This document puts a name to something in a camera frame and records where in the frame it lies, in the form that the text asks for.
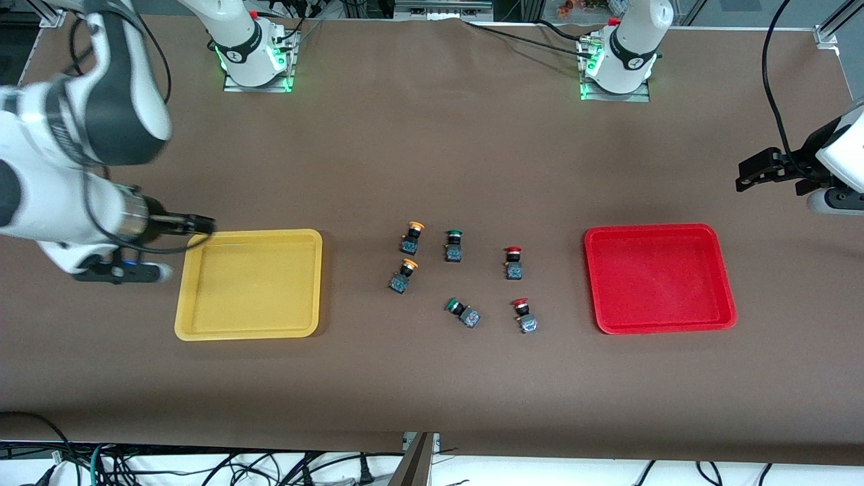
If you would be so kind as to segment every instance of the yellow tray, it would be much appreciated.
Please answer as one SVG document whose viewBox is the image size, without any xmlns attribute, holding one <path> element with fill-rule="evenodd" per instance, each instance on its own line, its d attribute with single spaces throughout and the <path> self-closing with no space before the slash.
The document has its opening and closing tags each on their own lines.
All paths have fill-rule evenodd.
<svg viewBox="0 0 864 486">
<path fill-rule="evenodd" d="M 174 331 L 183 341 L 306 337 L 320 295 L 314 229 L 219 232 L 186 253 Z"/>
</svg>

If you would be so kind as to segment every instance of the plastic tray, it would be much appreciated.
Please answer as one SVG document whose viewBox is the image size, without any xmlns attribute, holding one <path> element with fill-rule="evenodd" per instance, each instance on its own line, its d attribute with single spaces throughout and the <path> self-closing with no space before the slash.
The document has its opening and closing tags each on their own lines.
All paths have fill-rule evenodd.
<svg viewBox="0 0 864 486">
<path fill-rule="evenodd" d="M 306 337 L 320 293 L 317 231 L 215 233 L 186 253 L 174 330 L 184 341 Z"/>
<path fill-rule="evenodd" d="M 597 325 L 608 334 L 729 329 L 737 313 L 714 230 L 597 227 L 585 235 Z"/>
</svg>

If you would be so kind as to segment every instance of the brown table surface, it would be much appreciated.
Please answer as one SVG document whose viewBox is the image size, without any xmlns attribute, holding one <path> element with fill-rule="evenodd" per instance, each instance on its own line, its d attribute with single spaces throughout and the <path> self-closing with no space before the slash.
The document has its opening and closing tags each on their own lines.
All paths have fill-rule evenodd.
<svg viewBox="0 0 864 486">
<path fill-rule="evenodd" d="M 567 54 L 459 21 L 327 22 L 283 95 L 222 93 L 195 18 L 149 24 L 174 75 L 174 139 L 115 180 L 222 230 L 321 231 L 320 330 L 182 342 L 179 277 L 76 283 L 35 243 L 2 238 L 3 409 L 83 441 L 393 451 L 402 431 L 435 430 L 464 454 L 864 464 L 861 220 L 810 213 L 791 183 L 734 190 L 738 162 L 779 143 L 764 32 L 672 30 L 651 103 L 611 104 L 579 100 Z M 811 33 L 775 39 L 798 147 L 850 97 Z M 66 31 L 48 30 L 27 79 L 67 63 Z M 410 220 L 427 229 L 399 296 L 387 282 Z M 586 230 L 695 221 L 720 236 L 738 324 L 598 331 Z M 460 265 L 442 261 L 450 227 L 465 231 Z M 518 283 L 503 278 L 509 245 L 524 248 Z M 483 315 L 477 329 L 444 311 L 452 296 Z M 513 320 L 517 297 L 533 335 Z"/>
</svg>

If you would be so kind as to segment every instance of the metal bracket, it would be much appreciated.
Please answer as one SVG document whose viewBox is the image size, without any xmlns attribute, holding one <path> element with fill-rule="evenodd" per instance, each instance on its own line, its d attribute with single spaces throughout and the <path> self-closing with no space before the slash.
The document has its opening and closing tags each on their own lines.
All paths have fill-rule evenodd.
<svg viewBox="0 0 864 486">
<path fill-rule="evenodd" d="M 65 11 L 55 9 L 42 0 L 27 0 L 27 3 L 41 19 L 39 21 L 40 29 L 57 29 L 63 25 L 63 19 L 66 18 Z"/>
<path fill-rule="evenodd" d="M 441 436 L 434 432 L 406 432 L 402 439 L 403 448 L 406 442 L 408 450 L 387 484 L 388 486 L 427 486 L 429 470 L 432 468 L 432 456 L 440 451 Z"/>
<path fill-rule="evenodd" d="M 834 13 L 825 19 L 825 22 L 813 28 L 816 45 L 820 49 L 837 51 L 836 33 L 862 10 L 864 10 L 864 0 L 845 0 Z"/>
<path fill-rule="evenodd" d="M 417 433 L 419 432 L 404 432 L 402 434 L 402 452 L 408 451 L 414 442 L 414 438 L 417 437 Z M 438 432 L 434 433 L 432 439 L 435 441 L 435 448 L 432 450 L 432 453 L 437 454 L 441 452 L 441 434 Z"/>
<path fill-rule="evenodd" d="M 817 48 L 840 53 L 840 49 L 837 47 L 837 36 L 832 34 L 827 38 L 823 38 L 822 26 L 817 25 L 813 28 L 813 39 L 816 41 Z"/>
</svg>

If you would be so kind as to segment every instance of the black cable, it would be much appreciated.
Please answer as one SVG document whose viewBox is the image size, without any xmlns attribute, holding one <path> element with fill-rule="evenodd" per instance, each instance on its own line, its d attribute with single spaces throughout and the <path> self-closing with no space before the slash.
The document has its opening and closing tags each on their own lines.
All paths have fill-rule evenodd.
<svg viewBox="0 0 864 486">
<path fill-rule="evenodd" d="M 759 486 L 765 486 L 765 476 L 768 476 L 768 471 L 771 470 L 771 467 L 774 464 L 768 463 L 765 465 L 765 468 L 762 469 L 762 473 L 759 474 Z"/>
<path fill-rule="evenodd" d="M 51 476 L 54 474 L 54 470 L 57 469 L 57 464 L 51 466 L 46 470 L 42 476 L 36 481 L 34 486 L 48 486 L 51 483 Z"/>
<path fill-rule="evenodd" d="M 231 464 L 232 470 L 234 469 L 234 467 L 239 468 L 238 470 L 234 471 L 231 484 L 236 484 L 241 479 L 248 477 L 250 473 L 265 477 L 267 479 L 268 486 L 272 486 L 273 483 L 278 483 L 279 482 L 279 475 L 276 475 L 276 477 L 273 477 L 273 476 L 271 476 L 265 472 L 262 472 L 260 470 L 255 469 L 256 464 L 260 463 L 261 461 L 264 461 L 268 457 L 272 457 L 273 454 L 274 454 L 273 452 L 263 454 L 261 457 L 252 461 L 252 463 L 248 464 L 248 465 L 246 465 L 246 464 Z"/>
<path fill-rule="evenodd" d="M 392 452 L 372 452 L 369 454 L 362 454 L 362 456 L 364 456 L 364 457 L 382 457 L 382 456 L 401 457 L 401 456 L 403 456 L 403 454 L 395 454 Z M 322 470 L 322 469 L 329 467 L 329 466 L 332 466 L 334 464 L 344 463 L 345 461 L 352 461 L 354 459 L 360 459 L 360 457 L 361 457 L 360 454 L 355 454 L 353 456 L 346 456 L 346 457 L 340 457 L 339 459 L 334 459 L 334 460 L 330 461 L 329 463 L 324 463 L 324 464 L 315 466 L 314 468 L 310 469 L 309 475 L 311 476 L 312 473 L 316 472 L 317 470 Z M 293 483 L 291 483 L 291 486 L 296 486 L 297 484 L 299 484 L 299 482 L 300 482 L 300 480 L 298 479 L 297 481 L 294 481 Z"/>
<path fill-rule="evenodd" d="M 516 39 L 517 41 L 528 42 L 529 44 L 534 44 L 535 46 L 540 46 L 542 48 L 548 48 L 548 49 L 552 49 L 552 50 L 555 50 L 558 52 L 563 52 L 566 54 L 572 54 L 576 57 L 584 57 L 586 59 L 591 57 L 591 54 L 589 54 L 589 53 L 576 52 L 576 51 L 571 51 L 570 49 L 559 48 L 559 47 L 553 46 L 551 44 L 544 44 L 542 42 L 533 41 L 531 39 L 519 37 L 518 35 L 513 35 L 513 34 L 510 34 L 507 32 L 502 32 L 500 30 L 489 29 L 488 27 L 485 27 L 483 25 L 477 25 L 476 23 L 470 23 L 470 22 L 466 22 L 466 23 L 468 25 L 470 25 L 471 27 L 474 27 L 475 29 L 485 30 L 486 32 L 492 32 L 493 34 L 503 35 L 504 37 L 510 37 L 511 39 Z"/>
<path fill-rule="evenodd" d="M 70 67 L 67 67 L 63 71 L 64 73 L 66 73 L 69 71 L 69 69 L 74 69 L 75 73 L 77 73 L 78 76 L 81 76 L 82 74 L 84 74 L 84 72 L 81 71 L 80 66 L 80 63 L 83 60 L 79 58 L 78 54 L 75 52 L 75 34 L 78 32 L 78 27 L 81 26 L 82 22 L 84 22 L 84 19 L 82 19 L 81 17 L 75 17 L 75 22 L 72 23 L 72 28 L 69 29 L 69 58 L 72 59 L 72 65 Z"/>
<path fill-rule="evenodd" d="M 147 31 L 147 36 L 149 36 L 153 45 L 156 46 L 156 50 L 159 52 L 159 57 L 162 58 L 162 65 L 165 66 L 165 77 L 167 78 L 166 81 L 168 85 L 165 88 L 165 96 L 162 98 L 162 101 L 167 105 L 168 101 L 171 99 L 171 67 L 168 65 L 168 58 L 165 57 L 165 51 L 162 50 L 162 46 L 159 45 L 159 41 L 156 40 L 156 36 L 153 35 L 150 27 L 147 26 L 147 23 L 144 21 L 143 17 L 141 17 L 141 14 L 138 14 L 138 20 L 141 21 L 141 25 L 144 27 L 144 30 Z"/>
<path fill-rule="evenodd" d="M 771 25 L 768 26 L 768 33 L 765 36 L 765 45 L 762 46 L 762 86 L 765 87 L 765 95 L 768 97 L 768 105 L 771 106 L 771 111 L 774 113 L 774 120 L 777 122 L 777 129 L 780 132 L 780 141 L 783 142 L 783 150 L 786 153 L 786 156 L 789 157 L 789 162 L 795 170 L 804 176 L 804 178 L 812 182 L 819 182 L 812 174 L 804 172 L 801 167 L 798 166 L 798 162 L 796 162 L 795 157 L 792 155 L 792 150 L 789 146 L 789 138 L 786 136 L 786 129 L 783 126 L 783 118 L 780 116 L 780 110 L 777 108 L 777 101 L 774 100 L 774 93 L 771 91 L 771 83 L 768 81 L 768 46 L 771 44 L 771 38 L 774 36 L 774 29 L 777 27 L 777 22 L 780 20 L 780 16 L 783 15 L 783 11 L 786 10 L 786 5 L 788 5 L 790 1 L 791 0 L 783 0 L 783 3 L 781 3 L 779 8 L 777 8 L 777 13 L 774 14 L 774 18 L 771 20 Z"/>
<path fill-rule="evenodd" d="M 288 34 L 285 34 L 282 37 L 277 37 L 276 42 L 282 42 L 282 41 L 288 39 L 289 37 L 291 37 L 292 35 L 296 34 L 297 31 L 299 31 L 300 28 L 303 26 L 304 20 L 306 20 L 306 17 L 302 17 L 300 19 L 300 22 L 297 23 L 297 26 L 294 27 L 290 32 L 288 32 Z"/>
<path fill-rule="evenodd" d="M 323 452 L 307 453 L 303 456 L 303 459 L 300 459 L 297 464 L 294 464 L 294 467 L 292 467 L 291 470 L 288 471 L 288 474 L 286 474 L 285 477 L 282 478 L 282 481 L 280 481 L 279 484 L 277 484 L 276 486 L 285 486 L 291 479 L 294 478 L 294 476 L 296 476 L 303 469 L 304 466 L 309 466 L 312 461 L 323 455 Z"/>
<path fill-rule="evenodd" d="M 198 246 L 204 245 L 207 243 L 212 237 L 213 234 L 207 234 L 204 238 L 199 241 L 194 242 L 191 245 L 186 246 L 178 246 L 175 248 L 150 248 L 149 246 L 142 246 L 132 243 L 130 241 L 126 241 L 116 234 L 105 229 L 96 219 L 96 214 L 93 213 L 93 208 L 91 205 L 90 198 L 90 171 L 81 170 L 81 192 L 84 197 L 84 210 L 87 213 L 87 218 L 90 219 L 90 222 L 96 227 L 96 230 L 99 231 L 103 236 L 105 236 L 111 243 L 117 246 L 129 248 L 130 250 L 135 250 L 136 252 L 141 253 L 149 253 L 154 255 L 174 255 L 177 253 L 185 253 L 193 248 L 197 248 Z"/>
<path fill-rule="evenodd" d="M 559 36 L 561 36 L 561 37 L 563 37 L 563 38 L 565 38 L 565 39 L 567 39 L 567 40 L 569 40 L 569 41 L 576 41 L 576 42 L 579 41 L 579 37 L 578 37 L 578 36 L 576 36 L 576 35 L 570 35 L 570 34 L 568 34 L 567 32 L 564 32 L 563 30 L 561 30 L 561 29 L 559 29 L 558 27 L 556 27 L 552 22 L 547 22 L 547 21 L 545 21 L 544 19 L 541 18 L 541 19 L 537 19 L 537 20 L 535 21 L 535 23 L 539 23 L 539 24 L 541 24 L 541 25 L 545 25 L 546 27 L 552 29 L 552 32 L 555 32 L 555 33 L 558 34 Z"/>
<path fill-rule="evenodd" d="M 642 476 L 639 477 L 639 480 L 633 483 L 633 486 L 642 486 L 645 484 L 645 479 L 648 477 L 648 473 L 651 472 L 651 468 L 654 467 L 657 461 L 648 461 L 648 465 L 645 466 L 645 469 L 642 470 Z"/>
<path fill-rule="evenodd" d="M 0 412 L 0 419 L 2 419 L 3 417 L 25 417 L 28 419 L 39 420 L 43 424 L 47 425 L 52 431 L 54 431 L 55 434 L 57 434 L 57 437 L 59 437 L 60 440 L 63 442 L 63 445 L 66 446 L 66 450 L 69 452 L 70 458 L 79 458 L 78 453 L 75 452 L 75 450 L 72 448 L 72 443 L 69 442 L 69 439 L 66 438 L 66 435 L 63 434 L 63 432 L 60 430 L 60 428 L 57 425 L 55 425 L 54 422 L 46 419 L 45 417 L 42 417 L 40 414 L 32 413 L 32 412 L 18 412 L 18 411 L 14 411 L 14 410 L 8 410 L 5 412 Z"/>
<path fill-rule="evenodd" d="M 375 482 L 375 476 L 369 471 L 369 461 L 366 460 L 366 454 L 360 454 L 360 480 L 359 486 L 366 486 Z"/>
<path fill-rule="evenodd" d="M 204 482 L 201 483 L 201 486 L 207 486 L 207 483 L 210 483 L 210 480 L 213 479 L 214 476 L 216 476 L 216 473 L 219 472 L 220 469 L 227 466 L 237 456 L 239 456 L 238 453 L 228 454 L 228 457 L 222 459 L 222 462 L 216 464 L 216 467 L 210 470 L 210 474 L 208 474 L 207 477 L 204 478 Z"/>
<path fill-rule="evenodd" d="M 702 461 L 696 461 L 696 470 L 699 471 L 699 475 L 702 476 L 702 479 L 708 481 L 714 486 L 723 486 L 723 478 L 720 476 L 720 470 L 717 469 L 717 464 L 714 464 L 714 461 L 708 461 L 708 464 L 711 464 L 711 469 L 713 469 L 714 473 L 717 475 L 717 480 L 715 481 L 705 474 L 705 471 L 702 470 Z"/>
</svg>

